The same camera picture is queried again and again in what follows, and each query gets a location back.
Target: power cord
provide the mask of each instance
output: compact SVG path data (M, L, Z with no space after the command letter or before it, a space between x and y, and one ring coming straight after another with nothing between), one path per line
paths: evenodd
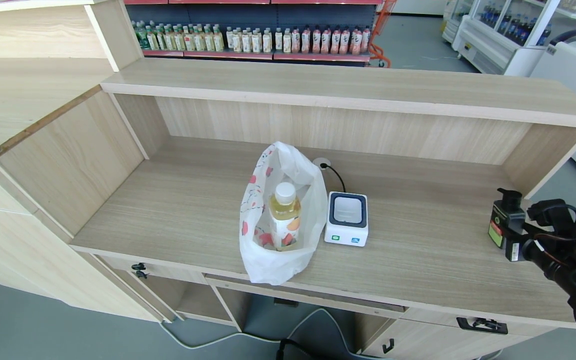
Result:
M295 332L297 332L297 330L306 322L308 321L308 319L311 318L311 316L315 315L318 312L324 312L327 314L327 316L330 317L330 319L332 320L332 322L334 323L334 326L336 326L336 329L338 330L339 334L341 335L341 340L343 341L343 347L345 347L345 351L354 356L355 358L359 358L359 359L368 359L368 360L375 360L377 359L377 357L373 357L373 356L366 356L366 355L359 355L356 353L352 353L352 351L350 351L350 348L348 347L348 343L346 342L346 338L343 335L343 332L341 331L341 328L338 324L338 322L335 320L335 318L330 314L330 312L328 312L328 310L323 309L323 308L319 308L314 310L313 312L311 312L308 316L304 317L304 319L302 321L300 321L297 326L295 326L293 328L293 330L290 332L290 335L288 335L288 337L286 337L285 339L280 339L280 340L274 340L274 339L266 339L265 337L260 337L257 335L253 335L251 333L246 333L246 332L236 332L236 333L231 333L230 335L224 336L224 337L220 337L219 339L215 339L212 340L210 342L206 342L205 344L200 344L200 345L195 345L195 346L191 346L188 344L183 343L180 339L178 339L178 337L176 337L174 335L174 333L172 333L166 326L164 326L163 322L159 323L159 326L161 326L161 328L169 335L169 337L171 337L177 344L179 344L180 346L182 346L185 349L188 350L197 350L197 349L201 349L204 347L208 347L208 346L212 346L214 344L217 344L219 342L222 342L224 340L228 340L230 338L234 338L234 337L247 337L247 338L252 338L255 340L259 340L260 342L266 342L266 343L271 343L271 344L279 344L279 346L282 345L283 343L283 347L286 346L286 344L291 344L291 345L295 345L295 347L297 347L299 350L303 351L304 353L311 355L310 353L308 353L308 351L306 351L306 349L304 349L304 347L302 347L301 345L297 344L297 342L290 340L290 338L293 337L293 335L295 335Z
M326 164L325 162L322 162L321 164L319 164L319 166L322 169L332 170L336 174L336 177L339 178L339 182L341 182L341 187L343 187L343 192L346 192L346 184L344 183L343 178L341 178L341 175L339 175L339 173L335 170L334 167L330 166L329 164Z

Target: display fridge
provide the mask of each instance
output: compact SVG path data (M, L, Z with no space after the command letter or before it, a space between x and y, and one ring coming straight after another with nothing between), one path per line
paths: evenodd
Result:
M475 0L452 48L482 73L529 76L550 39L576 30L576 0Z

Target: bottle label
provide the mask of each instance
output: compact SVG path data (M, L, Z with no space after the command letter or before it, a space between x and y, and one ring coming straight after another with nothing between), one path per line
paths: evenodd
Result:
M270 234L272 235L272 243L277 250L297 242L300 223L301 219L299 216L291 219L275 219L272 217Z

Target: counter top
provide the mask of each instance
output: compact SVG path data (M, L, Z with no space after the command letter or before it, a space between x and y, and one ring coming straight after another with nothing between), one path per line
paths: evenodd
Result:
M107 59L0 59L0 145L112 73Z
M110 196L70 245L99 255L247 279L239 210L267 145L171 137ZM326 157L368 196L364 248L320 241L285 287L392 305L575 328L567 295L487 235L501 166L300 148ZM324 173L328 191L339 181Z
M576 128L576 95L547 79L450 71L144 58L106 92L428 114Z

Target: black cable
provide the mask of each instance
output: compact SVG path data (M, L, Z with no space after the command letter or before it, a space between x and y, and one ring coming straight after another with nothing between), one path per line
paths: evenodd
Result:
M339 182L341 182L341 187L343 187L343 192L346 192L346 184L344 183L343 178L341 178L341 175L339 175L339 173L338 173L332 166L330 166L329 164L326 164L326 163L322 162L322 164L321 164L320 166L321 166L322 169L328 168L328 169L334 171L334 173L336 174L336 177L339 178Z

